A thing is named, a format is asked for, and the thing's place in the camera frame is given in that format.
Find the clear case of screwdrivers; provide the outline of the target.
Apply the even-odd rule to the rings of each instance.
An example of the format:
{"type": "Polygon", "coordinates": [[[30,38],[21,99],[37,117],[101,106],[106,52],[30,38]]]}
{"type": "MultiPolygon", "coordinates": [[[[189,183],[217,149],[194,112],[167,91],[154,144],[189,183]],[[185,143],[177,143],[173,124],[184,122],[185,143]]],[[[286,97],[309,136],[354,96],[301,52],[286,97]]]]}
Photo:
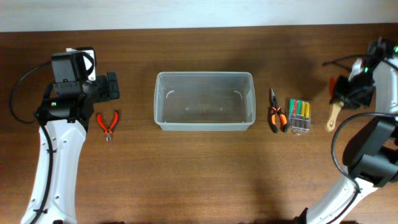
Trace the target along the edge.
{"type": "Polygon", "coordinates": [[[296,135],[309,132],[311,128],[311,104],[309,101],[291,98],[289,100],[289,128],[296,135]]]}

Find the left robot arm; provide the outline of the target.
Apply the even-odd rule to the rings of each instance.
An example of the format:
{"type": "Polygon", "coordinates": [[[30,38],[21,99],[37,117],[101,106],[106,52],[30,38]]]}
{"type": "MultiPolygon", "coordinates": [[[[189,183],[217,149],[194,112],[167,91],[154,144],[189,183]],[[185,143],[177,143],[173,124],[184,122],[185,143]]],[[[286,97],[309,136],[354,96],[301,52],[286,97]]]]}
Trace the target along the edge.
{"type": "Polygon", "coordinates": [[[22,223],[76,223],[78,161],[94,105],[120,97],[114,72],[96,75],[92,47],[53,54],[49,64],[54,80],[34,114],[39,124],[39,161],[22,223]]]}

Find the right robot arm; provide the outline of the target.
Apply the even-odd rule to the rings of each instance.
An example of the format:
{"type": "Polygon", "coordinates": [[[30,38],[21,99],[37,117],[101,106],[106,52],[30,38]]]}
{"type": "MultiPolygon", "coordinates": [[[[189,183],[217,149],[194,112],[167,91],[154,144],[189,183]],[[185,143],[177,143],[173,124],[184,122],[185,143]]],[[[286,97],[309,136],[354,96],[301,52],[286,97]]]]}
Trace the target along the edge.
{"type": "Polygon", "coordinates": [[[379,38],[365,54],[354,55],[348,77],[331,78],[327,131],[334,133],[331,157],[340,177],[324,197],[294,218],[294,223],[343,223],[366,196],[397,182],[397,42],[379,38]],[[341,130],[356,118],[370,122],[347,143],[343,160],[336,158],[341,130]]]}

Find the orange scraper with wooden handle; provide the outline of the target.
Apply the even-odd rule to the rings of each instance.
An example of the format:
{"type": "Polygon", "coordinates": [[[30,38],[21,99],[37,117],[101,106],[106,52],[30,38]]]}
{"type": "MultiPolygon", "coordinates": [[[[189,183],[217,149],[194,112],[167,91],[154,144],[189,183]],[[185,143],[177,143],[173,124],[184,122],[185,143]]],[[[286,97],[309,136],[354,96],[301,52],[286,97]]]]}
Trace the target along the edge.
{"type": "Polygon", "coordinates": [[[329,81],[329,94],[330,94],[330,113],[325,129],[327,132],[332,132],[336,126],[337,117],[344,106],[344,102],[339,98],[335,98],[334,88],[338,82],[337,77],[331,77],[329,81]]]}

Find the clear plastic container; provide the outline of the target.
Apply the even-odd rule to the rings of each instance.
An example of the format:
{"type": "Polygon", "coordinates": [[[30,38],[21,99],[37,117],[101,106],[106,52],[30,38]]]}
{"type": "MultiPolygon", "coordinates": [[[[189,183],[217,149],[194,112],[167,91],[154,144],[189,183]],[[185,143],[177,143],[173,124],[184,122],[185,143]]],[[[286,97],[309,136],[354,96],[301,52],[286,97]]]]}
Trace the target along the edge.
{"type": "Polygon", "coordinates": [[[245,131],[256,120],[249,72],[160,72],[154,121],[164,131],[245,131]]]}

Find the orange-black needle-nose pliers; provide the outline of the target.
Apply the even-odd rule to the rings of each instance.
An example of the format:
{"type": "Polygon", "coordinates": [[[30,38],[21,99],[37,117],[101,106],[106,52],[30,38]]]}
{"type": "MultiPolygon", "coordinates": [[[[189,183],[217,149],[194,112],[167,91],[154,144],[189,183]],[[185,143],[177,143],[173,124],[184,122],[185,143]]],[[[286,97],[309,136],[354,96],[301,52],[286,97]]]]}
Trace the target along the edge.
{"type": "Polygon", "coordinates": [[[270,127],[273,133],[278,133],[278,127],[276,126],[276,117],[279,117],[281,122],[281,130],[286,133],[288,130],[288,121],[285,113],[283,112],[282,108],[279,106],[277,101],[277,97],[274,93],[274,90],[270,89],[270,100],[271,100],[271,107],[270,107],[270,127]]]}

